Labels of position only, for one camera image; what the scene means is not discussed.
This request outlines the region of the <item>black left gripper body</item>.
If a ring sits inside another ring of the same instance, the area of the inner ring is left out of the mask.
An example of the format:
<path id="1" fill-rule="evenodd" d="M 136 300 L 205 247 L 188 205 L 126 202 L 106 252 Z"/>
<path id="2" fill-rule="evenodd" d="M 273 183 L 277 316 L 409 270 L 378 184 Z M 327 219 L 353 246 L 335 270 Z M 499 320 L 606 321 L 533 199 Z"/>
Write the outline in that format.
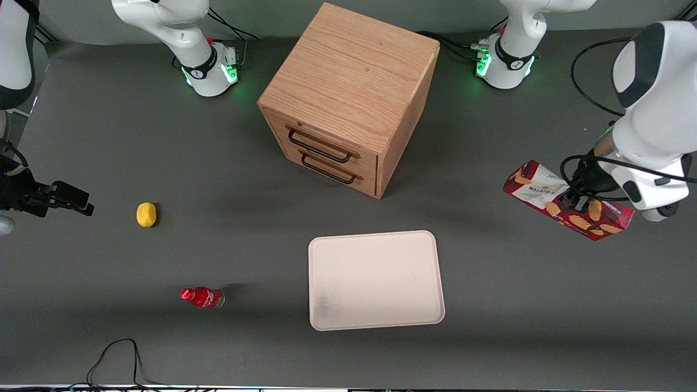
<path id="1" fill-rule="evenodd" d="M 596 157 L 605 158 L 608 154 L 615 151 L 613 136 L 610 133 L 605 133 L 596 141 L 595 146 L 585 155 L 571 156 L 564 159 L 564 165 L 573 160 L 578 160 L 577 169 L 573 172 L 572 177 L 564 174 L 564 180 L 567 181 L 568 190 L 564 193 L 564 206 L 567 206 L 567 194 L 577 193 L 585 194 L 590 201 L 597 199 L 599 201 L 618 201 L 617 197 L 607 198 L 601 196 L 602 193 L 611 193 L 617 191 L 619 186 L 610 174 L 602 169 Z"/>

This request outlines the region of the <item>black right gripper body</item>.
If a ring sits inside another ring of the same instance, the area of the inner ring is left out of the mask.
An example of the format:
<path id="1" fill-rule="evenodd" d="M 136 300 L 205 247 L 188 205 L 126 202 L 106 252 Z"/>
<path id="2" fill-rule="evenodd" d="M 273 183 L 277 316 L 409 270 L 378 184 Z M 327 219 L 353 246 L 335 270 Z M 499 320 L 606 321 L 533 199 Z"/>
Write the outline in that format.
<path id="1" fill-rule="evenodd" d="M 38 189 L 32 172 L 8 157 L 2 157 L 1 169 L 2 211 L 15 210 L 40 217 L 39 208 L 25 204 L 25 196 Z"/>

